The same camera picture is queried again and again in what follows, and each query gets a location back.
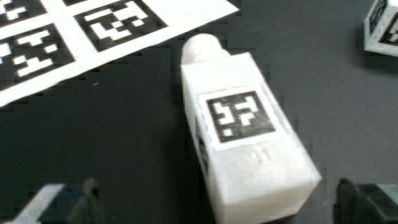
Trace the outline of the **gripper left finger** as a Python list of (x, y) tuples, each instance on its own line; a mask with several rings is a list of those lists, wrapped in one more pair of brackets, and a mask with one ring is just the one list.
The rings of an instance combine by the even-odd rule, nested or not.
[(5, 224), (106, 224), (95, 179), (79, 185), (45, 184)]

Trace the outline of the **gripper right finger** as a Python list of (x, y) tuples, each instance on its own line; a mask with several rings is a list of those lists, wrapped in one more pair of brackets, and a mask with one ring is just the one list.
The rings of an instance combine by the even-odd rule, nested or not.
[(398, 224), (398, 184), (339, 180), (333, 224)]

